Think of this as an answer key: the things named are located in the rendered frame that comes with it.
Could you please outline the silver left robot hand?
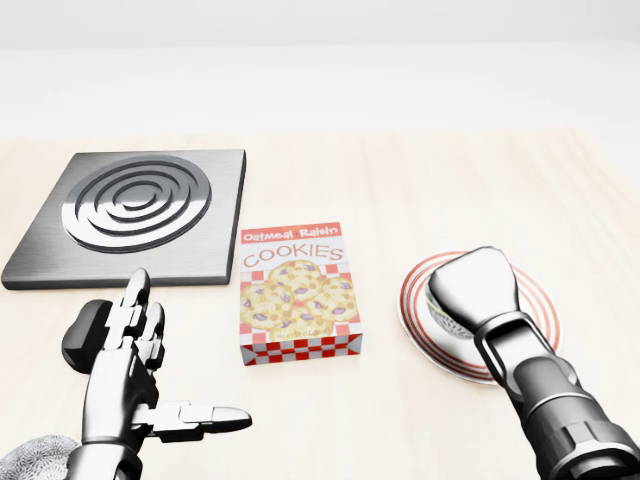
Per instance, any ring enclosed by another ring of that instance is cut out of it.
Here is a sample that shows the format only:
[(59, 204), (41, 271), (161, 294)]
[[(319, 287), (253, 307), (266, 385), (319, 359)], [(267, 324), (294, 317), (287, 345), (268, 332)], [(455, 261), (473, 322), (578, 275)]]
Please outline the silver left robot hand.
[(145, 438), (199, 441), (252, 425), (249, 413), (188, 401), (159, 403), (154, 373), (164, 359), (163, 307), (149, 304), (150, 278), (135, 271), (106, 318), (85, 396), (82, 442), (121, 443), (138, 451)]

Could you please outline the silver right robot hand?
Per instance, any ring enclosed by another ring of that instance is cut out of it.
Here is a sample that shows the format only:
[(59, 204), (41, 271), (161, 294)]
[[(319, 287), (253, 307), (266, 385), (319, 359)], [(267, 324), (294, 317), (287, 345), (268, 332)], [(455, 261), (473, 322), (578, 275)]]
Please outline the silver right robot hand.
[(443, 264), (428, 284), (441, 310), (471, 333), (499, 315), (520, 310), (515, 274), (495, 247), (480, 247)]

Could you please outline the patterned black and white bowl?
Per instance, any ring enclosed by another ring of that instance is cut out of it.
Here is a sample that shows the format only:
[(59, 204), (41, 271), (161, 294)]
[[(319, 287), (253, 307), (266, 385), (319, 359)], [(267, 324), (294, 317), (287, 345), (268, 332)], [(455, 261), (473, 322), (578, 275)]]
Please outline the patterned black and white bowl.
[(433, 296), (429, 284), (425, 285), (424, 294), (431, 317), (443, 330), (457, 339), (471, 340), (473, 338), (472, 332), (454, 321), (444, 312)]
[(29, 440), (0, 459), (0, 480), (65, 480), (69, 455), (79, 446), (63, 435)]

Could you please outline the white plate with red rings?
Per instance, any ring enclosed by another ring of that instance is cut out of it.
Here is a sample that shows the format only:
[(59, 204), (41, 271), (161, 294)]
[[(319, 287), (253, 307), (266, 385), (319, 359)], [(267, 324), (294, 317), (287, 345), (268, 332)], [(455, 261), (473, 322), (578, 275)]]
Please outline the white plate with red rings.
[[(457, 339), (443, 330), (431, 317), (424, 287), (434, 270), (463, 253), (449, 251), (435, 254), (414, 265), (405, 276), (399, 291), (398, 314), (411, 342), (440, 368), (468, 381), (494, 382), (473, 338)], [(527, 273), (513, 269), (519, 289), (520, 308), (526, 312), (554, 350), (562, 340), (556, 309), (544, 289)]]

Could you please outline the dark grey stove plate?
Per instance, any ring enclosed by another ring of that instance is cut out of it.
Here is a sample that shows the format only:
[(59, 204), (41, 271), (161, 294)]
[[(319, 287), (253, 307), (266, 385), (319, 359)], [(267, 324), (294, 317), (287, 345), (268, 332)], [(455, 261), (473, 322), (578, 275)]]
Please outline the dark grey stove plate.
[(230, 279), (246, 170), (242, 150), (78, 153), (7, 262), (11, 290)]

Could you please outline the oatmeal raisin cookies box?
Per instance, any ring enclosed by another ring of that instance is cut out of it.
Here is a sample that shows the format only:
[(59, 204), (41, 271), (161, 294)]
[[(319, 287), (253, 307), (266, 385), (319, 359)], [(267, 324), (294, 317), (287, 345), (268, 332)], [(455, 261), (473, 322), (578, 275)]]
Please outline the oatmeal raisin cookies box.
[(245, 229), (240, 260), (246, 366), (361, 352), (360, 313), (338, 222)]

